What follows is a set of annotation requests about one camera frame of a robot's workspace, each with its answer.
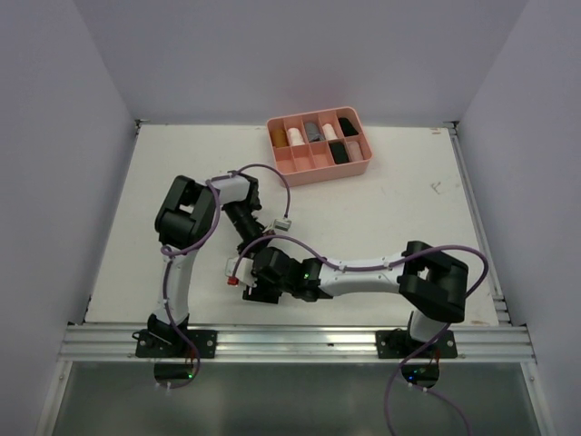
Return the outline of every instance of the black mounting bracket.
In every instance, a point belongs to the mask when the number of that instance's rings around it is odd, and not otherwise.
[[[215,330],[182,330],[200,352],[201,359],[213,359],[216,355],[218,332]],[[135,332],[132,337],[137,340],[135,357],[145,359],[185,358],[188,350],[180,342],[176,345],[164,341],[143,329]]]
[[[423,342],[413,341],[407,330],[379,330],[375,332],[375,345],[380,359],[404,359],[417,350]],[[454,333],[450,330],[430,345],[417,359],[431,359],[439,352],[440,359],[456,359],[458,349]]]

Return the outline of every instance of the robotic arm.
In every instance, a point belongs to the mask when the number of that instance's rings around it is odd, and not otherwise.
[[[212,180],[219,193],[220,205],[240,235],[238,253],[245,251],[233,275],[236,260],[229,260],[226,275],[229,284],[246,285],[243,299],[277,303],[283,292],[305,302],[332,299],[352,292],[399,293],[417,310],[409,322],[409,338],[419,344],[430,340],[449,322],[464,321],[468,267],[445,253],[432,253],[389,268],[401,256],[429,248],[422,242],[410,242],[403,253],[373,260],[341,261],[309,258],[301,262],[284,251],[269,247],[270,240],[259,240],[274,229],[288,230],[290,222],[275,220],[267,229],[252,215],[261,209],[258,181],[248,175],[226,175]],[[164,246],[184,251],[199,242],[212,227],[216,204],[211,190],[185,176],[178,176],[155,219],[155,230]],[[185,343],[171,326],[165,304],[182,332],[187,332],[188,291],[192,267],[199,250],[184,255],[164,255],[169,269],[164,275],[157,308],[150,315],[147,330],[139,332],[140,345],[165,349],[166,357],[183,356]],[[373,265],[385,265],[377,270]],[[343,266],[359,267],[349,271]],[[428,270],[425,277],[420,273]]]

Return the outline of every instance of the pink box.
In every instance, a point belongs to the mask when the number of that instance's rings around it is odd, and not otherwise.
[[[339,118],[347,118],[359,134],[345,137],[340,128]],[[322,134],[324,134],[322,126],[324,124],[331,124],[339,139],[309,143],[304,128],[304,124],[308,122],[315,123]],[[276,168],[286,176],[290,186],[324,182],[326,180],[363,174],[367,170],[369,161],[373,156],[367,137],[363,133],[361,121],[359,120],[357,112],[352,107],[339,107],[325,111],[271,118],[266,123],[266,127],[271,138],[271,149]],[[291,145],[288,130],[292,127],[299,129],[305,142],[304,145]],[[287,133],[288,146],[282,148],[274,147],[271,133],[278,129]],[[351,141],[359,143],[363,160],[352,162],[353,156],[351,156],[346,146]],[[330,152],[329,142],[343,143],[350,161],[348,163],[336,164]]]

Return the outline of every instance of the white table surface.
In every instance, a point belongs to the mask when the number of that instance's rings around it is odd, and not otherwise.
[[[374,158],[355,177],[291,188],[289,235],[333,258],[374,258],[401,252],[407,241],[478,247],[452,143],[446,130],[365,127]],[[162,256],[153,221],[178,174],[203,182],[249,163],[273,164],[266,129],[258,125],[144,125],[86,315],[88,322],[145,322],[157,300]],[[262,223],[281,216],[285,191],[266,170],[260,180]],[[190,323],[405,325],[412,309],[394,294],[351,294],[315,303],[283,295],[278,305],[246,302],[226,284],[226,259],[240,237],[222,214],[198,254],[190,287]],[[288,242],[291,256],[310,257]],[[454,253],[470,268],[480,260]],[[486,281],[467,302],[466,325],[497,325]]]

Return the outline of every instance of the metal frame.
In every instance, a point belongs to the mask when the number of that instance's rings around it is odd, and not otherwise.
[[[472,185],[462,157],[455,126],[446,125],[458,169],[464,185],[468,208],[476,229],[478,245],[490,262],[493,300],[498,327],[455,326],[458,358],[447,364],[509,363],[521,364],[528,394],[543,436],[556,434],[547,401],[539,385],[533,346],[526,327],[512,327],[507,305],[498,282],[497,272],[487,243]],[[52,434],[69,380],[73,362],[159,362],[137,359],[132,333],[143,328],[132,323],[86,323],[67,328],[59,354],[59,362],[46,397],[36,436]],[[330,326],[260,326],[260,325],[196,325],[191,330],[213,329],[218,332],[214,359],[204,363],[393,363],[380,360],[375,347],[375,331],[396,328],[330,327]],[[182,360],[163,360],[181,362]]]

